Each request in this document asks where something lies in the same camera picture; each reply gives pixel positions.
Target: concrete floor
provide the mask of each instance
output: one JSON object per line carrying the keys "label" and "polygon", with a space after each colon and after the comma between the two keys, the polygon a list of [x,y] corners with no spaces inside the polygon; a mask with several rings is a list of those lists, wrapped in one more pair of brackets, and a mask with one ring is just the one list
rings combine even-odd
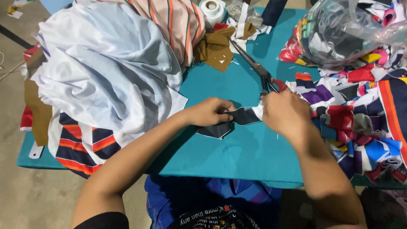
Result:
{"label": "concrete floor", "polygon": [[[7,15],[8,4],[13,0],[0,1],[0,23],[31,44],[35,39],[38,23],[50,14],[40,1],[29,3],[20,9],[20,19]],[[268,0],[260,0],[257,6],[265,6]],[[289,0],[287,8],[309,9],[309,1]],[[13,69],[23,60],[24,48],[0,35],[0,52],[5,55],[5,70]],[[24,78],[17,69],[0,81],[0,229],[64,229],[69,228],[76,199],[85,179],[64,170],[34,170],[17,167],[15,162],[23,141],[19,132],[24,109]],[[124,195],[130,228],[149,228],[144,191],[145,176]]]}

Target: roll of tape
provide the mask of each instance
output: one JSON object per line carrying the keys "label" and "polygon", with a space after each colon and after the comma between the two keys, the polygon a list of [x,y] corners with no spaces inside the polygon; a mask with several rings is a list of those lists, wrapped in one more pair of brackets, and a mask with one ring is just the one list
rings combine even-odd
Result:
{"label": "roll of tape", "polygon": [[205,28],[210,29],[215,23],[220,23],[225,11],[225,2],[222,0],[204,0],[199,8],[205,15]]}

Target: orange stripe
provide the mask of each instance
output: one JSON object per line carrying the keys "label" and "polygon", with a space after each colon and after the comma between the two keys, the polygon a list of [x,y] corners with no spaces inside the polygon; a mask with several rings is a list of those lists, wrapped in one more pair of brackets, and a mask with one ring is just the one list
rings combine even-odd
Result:
{"label": "orange stripe", "polygon": [[302,79],[302,80],[311,80],[312,81],[312,78],[311,78],[311,76],[310,75],[304,75],[304,74],[301,74],[301,73],[297,73],[296,75],[295,75],[295,79]]}
{"label": "orange stripe", "polygon": [[[188,7],[186,8],[189,12],[189,17],[191,17],[191,9]],[[188,30],[186,32],[186,41],[185,41],[185,57],[184,57],[184,63],[182,65],[186,66],[186,63],[188,61],[188,50],[189,50],[189,42],[191,42],[191,26],[188,25]]]}
{"label": "orange stripe", "polygon": [[59,163],[61,163],[63,166],[67,167],[68,169],[78,170],[78,171],[83,172],[86,175],[92,175],[102,166],[102,164],[100,164],[100,165],[91,167],[91,166],[87,166],[87,165],[82,165],[81,163],[78,163],[76,161],[70,161],[70,160],[66,160],[66,159],[62,159],[62,158],[58,158],[58,157],[56,159],[57,159],[57,161],[59,161]]}
{"label": "orange stripe", "polygon": [[87,153],[86,149],[83,147],[82,143],[74,142],[69,139],[60,139],[59,140],[60,146],[69,147],[73,150],[78,150]]}
{"label": "orange stripe", "polygon": [[202,25],[201,25],[201,20],[199,19],[199,16],[198,16],[198,7],[197,7],[197,5],[195,4],[195,3],[193,3],[193,2],[191,2],[192,3],[192,7],[194,8],[194,10],[195,10],[195,18],[197,19],[197,21],[198,21],[198,25],[199,25],[199,28],[198,28],[198,32],[197,32],[197,35],[195,36],[195,41],[192,41],[192,47],[193,46],[195,46],[195,44],[198,42],[198,38],[199,38],[199,36],[201,35],[201,31],[203,31],[203,30],[201,30],[202,29]]}
{"label": "orange stripe", "polygon": [[171,41],[171,48],[174,50],[174,39],[173,39],[173,23],[174,23],[174,5],[173,5],[173,0],[168,0],[168,5],[170,7],[169,9],[169,19],[170,21],[168,22],[168,34],[170,35],[170,41]]}
{"label": "orange stripe", "polygon": [[111,136],[93,144],[93,152],[97,152],[97,151],[103,149],[104,147],[106,147],[112,143],[115,143],[115,142],[116,142],[116,139],[114,138],[113,135],[111,135]]}
{"label": "orange stripe", "polygon": [[386,111],[386,118],[389,124],[390,132],[394,140],[401,141],[403,146],[401,147],[401,155],[403,160],[407,159],[407,143],[401,132],[400,125],[398,123],[398,117],[396,113],[396,106],[394,105],[392,91],[390,90],[389,80],[379,81],[380,94],[383,99],[384,109]]}
{"label": "orange stripe", "polygon": [[154,19],[154,10],[153,10],[153,5],[151,4],[151,0],[149,0],[149,4],[150,4],[150,15],[151,15],[151,20],[155,23],[155,19]]}

